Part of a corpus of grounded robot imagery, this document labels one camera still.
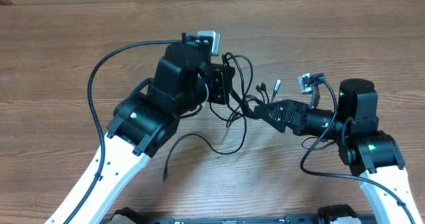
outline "wood grain tabletop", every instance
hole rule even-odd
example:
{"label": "wood grain tabletop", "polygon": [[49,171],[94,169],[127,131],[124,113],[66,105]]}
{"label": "wood grain tabletop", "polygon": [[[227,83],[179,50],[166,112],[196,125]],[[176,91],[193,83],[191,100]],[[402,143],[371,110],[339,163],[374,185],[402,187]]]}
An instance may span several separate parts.
{"label": "wood grain tabletop", "polygon": [[[372,80],[379,94],[379,128],[398,142],[410,187],[425,217],[425,0],[237,0],[100,3],[0,7],[0,223],[43,223],[62,203],[96,152],[99,141],[86,100],[94,65],[129,43],[179,39],[182,32],[216,30],[222,51],[254,63],[253,84],[277,100],[308,102],[298,75],[324,72],[334,90],[347,78]],[[103,127],[115,106],[154,75],[165,46],[140,47],[111,58],[93,85]],[[249,68],[242,62],[246,76]],[[236,76],[234,86],[239,87]],[[320,108],[332,109],[322,88]],[[252,89],[251,94],[258,93]],[[228,115],[224,106],[217,112]],[[208,109],[182,120],[167,142],[117,198],[123,207],[173,217],[259,217],[315,213],[349,204],[371,208],[356,181],[303,173],[303,137],[248,121],[228,130]],[[307,167],[349,173],[333,146],[315,151]]]}

